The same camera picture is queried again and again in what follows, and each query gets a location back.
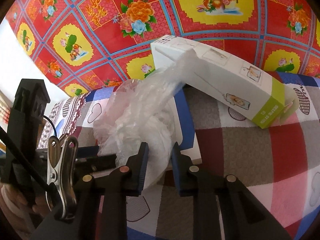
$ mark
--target pink square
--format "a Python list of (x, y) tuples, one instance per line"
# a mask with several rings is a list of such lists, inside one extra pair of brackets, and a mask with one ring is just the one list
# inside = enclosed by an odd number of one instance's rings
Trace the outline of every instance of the pink square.
[(306, 171), (273, 184), (271, 214), (283, 227), (287, 227), (303, 217), (307, 179), (308, 172)]

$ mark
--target copper rivet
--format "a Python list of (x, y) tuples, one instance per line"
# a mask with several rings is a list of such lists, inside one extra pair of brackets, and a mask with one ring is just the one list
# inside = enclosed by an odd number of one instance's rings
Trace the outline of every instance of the copper rivet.
[(229, 182), (235, 182), (237, 180), (236, 176), (235, 175), (228, 175), (227, 176), (227, 181)]
[(121, 166), (121, 167), (119, 168), (119, 170), (120, 170), (121, 172), (128, 172), (128, 171), (130, 170), (130, 168), (129, 168), (128, 166)]
[(190, 166), (189, 171), (191, 172), (198, 172), (199, 168), (197, 166)]
[(82, 180), (83, 180), (84, 182), (89, 182), (91, 179), (92, 179), (92, 176), (91, 176), (91, 175), (84, 175), (83, 178), (82, 178)]

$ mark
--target black cable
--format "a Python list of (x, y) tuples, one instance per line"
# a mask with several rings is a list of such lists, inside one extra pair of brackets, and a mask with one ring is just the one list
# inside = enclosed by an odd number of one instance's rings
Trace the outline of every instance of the black cable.
[(53, 128), (53, 131), (54, 131), (54, 136), (57, 137), (57, 136), (58, 136), (58, 135), (57, 135), (57, 130), (56, 130), (56, 128), (54, 127), (53, 122), (49, 119), (49, 117), (46, 117), (45, 115), (43, 116), (43, 118), (46, 119), (46, 120), (51, 124), (51, 126), (52, 126), (52, 128)]
[(24, 154), (19, 150), (15, 143), (11, 140), (8, 134), (0, 126), (0, 140), (3, 141), (5, 146), (10, 150), (12, 155), (18, 160), (18, 162), (26, 169), (26, 171), (35, 179), (35, 181), (43, 188), (46, 192), (51, 193), (52, 188), (41, 178), (39, 173), (25, 158)]

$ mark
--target white wall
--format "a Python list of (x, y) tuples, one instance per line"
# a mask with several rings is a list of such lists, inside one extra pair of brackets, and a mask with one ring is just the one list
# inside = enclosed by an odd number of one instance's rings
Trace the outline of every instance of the white wall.
[(47, 116), (57, 102), (69, 97), (36, 67), (18, 43), (8, 21), (4, 19), (0, 25), (0, 90), (12, 102), (22, 78), (44, 80), (51, 99), (44, 113)]

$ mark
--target white plastic bag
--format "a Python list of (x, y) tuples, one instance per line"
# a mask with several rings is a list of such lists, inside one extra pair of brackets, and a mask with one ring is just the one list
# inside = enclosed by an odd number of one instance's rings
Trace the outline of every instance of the white plastic bag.
[(143, 81), (124, 82), (110, 96), (102, 117), (93, 123), (94, 137), (100, 145), (98, 155), (116, 153), (117, 167), (138, 153), (141, 142), (148, 143), (144, 188), (156, 183), (168, 166), (176, 140), (173, 113), (167, 103), (184, 85), (185, 75), (196, 59), (192, 50)]

